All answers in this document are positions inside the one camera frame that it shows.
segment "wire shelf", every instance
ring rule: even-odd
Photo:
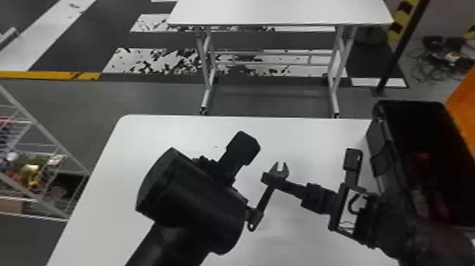
[[[0,214],[67,221],[89,170],[2,86],[0,94]]]

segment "black box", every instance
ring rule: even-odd
[[[410,214],[475,228],[475,160],[443,104],[381,100],[366,139],[382,195]]]

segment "wrench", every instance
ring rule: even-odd
[[[278,170],[278,162],[276,162],[268,173],[263,173],[262,175],[272,175],[275,178],[286,179],[289,175],[287,163],[283,163],[282,170]],[[274,187],[268,186],[264,191],[264,194],[262,194],[259,203],[257,203],[257,207],[252,210],[247,224],[247,229],[249,229],[249,231],[253,232],[254,230],[256,230],[257,225],[262,220],[262,217],[264,217],[264,210],[266,209],[269,201],[271,200],[271,196],[272,193],[274,193],[274,190]]]

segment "orange panel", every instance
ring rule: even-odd
[[[475,69],[447,100],[447,109],[475,155]]]

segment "black pole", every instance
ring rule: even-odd
[[[407,44],[409,43],[409,40],[412,37],[412,34],[416,30],[417,25],[419,24],[419,21],[422,18],[422,15],[426,11],[427,6],[429,5],[430,0],[420,0],[419,4],[416,6],[416,10],[414,10],[414,14],[411,17],[411,20],[409,21],[409,24],[407,25],[406,30],[401,36],[401,40],[399,41],[399,44],[396,47],[396,51],[394,52],[394,56],[391,59],[391,62],[389,63],[389,66],[387,67],[385,75],[381,78],[379,84],[377,85],[376,88],[371,88],[371,93],[375,97],[381,97],[385,96],[385,86],[387,83],[387,80],[391,76],[392,71],[394,68],[397,66],[397,62],[399,61],[399,58],[401,58],[402,53],[406,49]]]

